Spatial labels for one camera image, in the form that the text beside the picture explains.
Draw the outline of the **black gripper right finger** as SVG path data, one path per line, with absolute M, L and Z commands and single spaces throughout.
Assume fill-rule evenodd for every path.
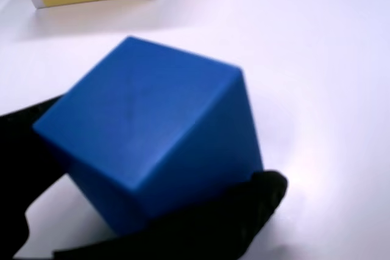
M 280 172 L 255 172 L 219 197 L 161 217 L 143 231 L 55 251 L 54 259 L 239 259 L 287 188 Z

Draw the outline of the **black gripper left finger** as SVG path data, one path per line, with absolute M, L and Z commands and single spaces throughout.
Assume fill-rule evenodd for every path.
M 57 100 L 1 116 L 1 259 L 28 240 L 28 207 L 65 173 L 32 128 Z

